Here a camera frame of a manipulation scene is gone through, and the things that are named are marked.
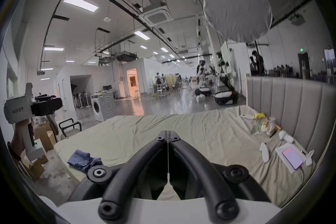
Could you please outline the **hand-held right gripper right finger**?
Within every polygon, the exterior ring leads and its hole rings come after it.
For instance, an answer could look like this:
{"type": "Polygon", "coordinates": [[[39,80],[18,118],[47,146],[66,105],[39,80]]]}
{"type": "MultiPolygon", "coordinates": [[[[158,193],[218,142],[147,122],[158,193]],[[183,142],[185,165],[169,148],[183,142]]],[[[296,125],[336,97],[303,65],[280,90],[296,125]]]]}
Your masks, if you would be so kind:
{"type": "Polygon", "coordinates": [[[247,212],[248,222],[271,201],[239,164],[211,163],[174,131],[168,131],[170,184],[181,200],[204,198],[211,222],[233,222],[247,212]]]}

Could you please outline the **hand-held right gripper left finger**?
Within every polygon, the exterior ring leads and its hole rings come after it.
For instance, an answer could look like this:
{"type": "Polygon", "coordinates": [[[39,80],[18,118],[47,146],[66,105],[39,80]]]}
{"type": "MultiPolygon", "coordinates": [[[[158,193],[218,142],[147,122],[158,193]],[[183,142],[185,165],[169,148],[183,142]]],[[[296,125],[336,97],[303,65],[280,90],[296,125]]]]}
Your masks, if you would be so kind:
{"type": "Polygon", "coordinates": [[[166,155],[167,140],[168,131],[161,131],[126,163],[111,167],[91,166],[68,201],[88,201],[101,197],[98,215],[103,221],[126,221],[131,201],[137,192],[137,184],[143,183],[144,173],[148,171],[157,155],[166,155]]]}

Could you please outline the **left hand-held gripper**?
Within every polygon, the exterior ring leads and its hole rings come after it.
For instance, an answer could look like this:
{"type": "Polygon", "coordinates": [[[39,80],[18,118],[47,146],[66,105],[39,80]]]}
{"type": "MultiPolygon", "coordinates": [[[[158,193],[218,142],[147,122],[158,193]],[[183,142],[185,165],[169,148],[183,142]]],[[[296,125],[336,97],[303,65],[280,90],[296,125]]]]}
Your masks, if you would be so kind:
{"type": "Polygon", "coordinates": [[[35,116],[41,117],[54,114],[62,108],[62,99],[55,95],[40,95],[33,100],[32,83],[26,84],[26,91],[23,96],[6,100],[4,104],[5,118],[10,124],[17,124],[21,121],[28,121],[28,125],[19,127],[26,157],[30,162],[42,158],[45,150],[41,142],[35,142],[33,127],[30,127],[31,119],[35,116]]]}

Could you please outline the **person's left hand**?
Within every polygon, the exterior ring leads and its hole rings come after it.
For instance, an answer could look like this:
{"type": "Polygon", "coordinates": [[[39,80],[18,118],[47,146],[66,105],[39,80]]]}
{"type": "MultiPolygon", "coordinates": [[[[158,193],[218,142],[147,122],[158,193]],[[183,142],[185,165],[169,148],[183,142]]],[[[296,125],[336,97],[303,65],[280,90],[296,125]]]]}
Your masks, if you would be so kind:
{"type": "Polygon", "coordinates": [[[20,155],[25,150],[25,145],[21,134],[21,130],[23,127],[28,128],[31,139],[33,139],[33,136],[35,135],[31,121],[24,120],[15,124],[14,136],[11,142],[7,143],[7,147],[11,152],[11,155],[17,160],[20,160],[20,155]]]}

